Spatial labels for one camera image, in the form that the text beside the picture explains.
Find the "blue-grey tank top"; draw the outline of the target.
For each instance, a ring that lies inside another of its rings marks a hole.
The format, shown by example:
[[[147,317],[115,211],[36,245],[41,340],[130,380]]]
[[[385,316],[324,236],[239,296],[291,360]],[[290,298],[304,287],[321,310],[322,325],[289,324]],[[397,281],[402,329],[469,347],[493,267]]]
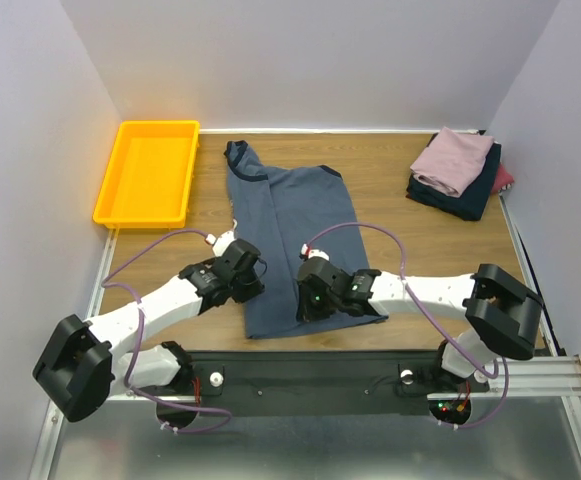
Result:
[[[256,246],[268,266],[264,292],[244,307],[247,337],[303,336],[381,322],[377,315],[352,317],[341,312],[316,322],[297,318],[300,249],[308,240],[336,226],[337,231],[320,239],[319,247],[348,273],[369,266],[341,174],[326,165],[266,166],[244,140],[228,142],[224,156],[235,234]]]

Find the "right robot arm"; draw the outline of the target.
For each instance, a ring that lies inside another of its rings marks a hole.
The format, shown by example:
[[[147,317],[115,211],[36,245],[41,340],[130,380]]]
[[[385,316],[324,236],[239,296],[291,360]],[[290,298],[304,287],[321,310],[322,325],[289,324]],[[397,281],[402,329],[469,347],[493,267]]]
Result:
[[[543,310],[542,298],[494,264],[455,277],[401,276],[375,269],[347,273],[327,258],[305,260],[297,274],[303,321],[335,313],[353,317],[409,312],[423,314],[437,331],[439,317],[464,319],[470,328],[457,337],[445,333],[440,360],[430,366],[433,384],[452,390],[495,360],[534,357]]]

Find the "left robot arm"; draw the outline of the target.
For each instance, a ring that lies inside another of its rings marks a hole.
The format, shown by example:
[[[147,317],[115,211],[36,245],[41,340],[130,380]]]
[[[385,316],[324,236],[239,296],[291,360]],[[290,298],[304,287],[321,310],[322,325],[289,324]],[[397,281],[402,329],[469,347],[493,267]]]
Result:
[[[106,314],[86,320],[70,315],[57,324],[32,375],[68,421],[87,418],[123,392],[150,399],[149,387],[164,387],[172,394],[191,391],[191,402],[169,406],[193,417],[211,414],[231,420],[225,409],[202,406],[201,379],[178,343],[141,348],[144,340],[180,321],[227,300],[244,303],[263,292],[255,271],[261,254],[255,246],[231,232],[205,240],[213,257],[186,266],[153,292]]]

